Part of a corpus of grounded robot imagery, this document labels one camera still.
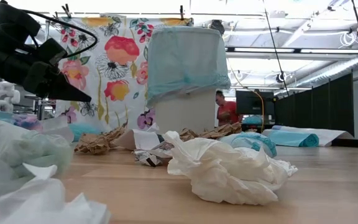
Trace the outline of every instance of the pipe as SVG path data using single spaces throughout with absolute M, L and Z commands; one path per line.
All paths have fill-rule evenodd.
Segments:
M 299 87 L 305 86 L 306 84 L 311 86 L 312 83 L 314 87 L 317 87 L 325 84 L 328 79 L 335 80 L 351 73 L 352 70 L 358 70 L 358 57 L 346 62 L 336 62 L 330 66 L 318 70 L 317 72 L 312 73 L 311 75 L 308 75 L 307 77 L 302 78 L 301 80 L 298 80 L 297 83 L 289 84 L 288 87 Z M 278 91 L 275 93 L 275 95 L 282 93 L 285 93 L 285 91 Z
M 325 14 L 326 12 L 332 11 L 338 6 L 342 5 L 342 3 L 347 0 L 333 0 L 328 7 L 323 9 L 321 12 L 317 11 L 313 13 L 310 18 L 304 22 L 297 30 L 291 35 L 290 38 L 288 38 L 287 41 L 281 46 L 281 47 L 288 47 L 290 44 L 294 43 L 305 31 L 310 30 L 311 24 L 313 23 L 313 20 L 315 20 L 318 16 Z

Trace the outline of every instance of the wooden table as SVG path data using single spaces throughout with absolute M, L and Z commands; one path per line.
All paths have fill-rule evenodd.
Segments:
M 128 151 L 76 154 L 63 177 L 68 200 L 81 192 L 108 205 L 111 223 L 358 223 L 358 149 L 278 147 L 299 171 L 267 206 L 206 202 L 186 177 L 134 163 Z

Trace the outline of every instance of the black partition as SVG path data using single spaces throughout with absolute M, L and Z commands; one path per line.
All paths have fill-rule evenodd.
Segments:
M 275 114 L 279 125 L 343 130 L 354 135 L 352 74 L 277 100 Z

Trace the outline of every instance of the floral curtain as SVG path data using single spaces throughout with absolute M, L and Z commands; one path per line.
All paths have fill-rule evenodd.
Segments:
M 155 29 L 192 26 L 192 19 L 147 19 L 108 16 L 62 18 L 98 37 L 90 50 L 62 60 L 60 70 L 69 82 L 92 97 L 90 103 L 57 101 L 56 115 L 69 123 L 89 123 L 110 131 L 127 122 L 129 128 L 147 129 L 155 111 L 146 107 L 147 43 Z M 70 54 L 90 46 L 94 38 L 69 27 L 53 24 L 60 43 Z

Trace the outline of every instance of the person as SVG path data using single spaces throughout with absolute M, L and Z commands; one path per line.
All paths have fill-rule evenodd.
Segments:
M 219 126 L 234 124 L 242 120 L 242 116 L 236 112 L 236 102 L 226 101 L 221 90 L 216 91 L 215 102 L 219 106 L 217 114 Z

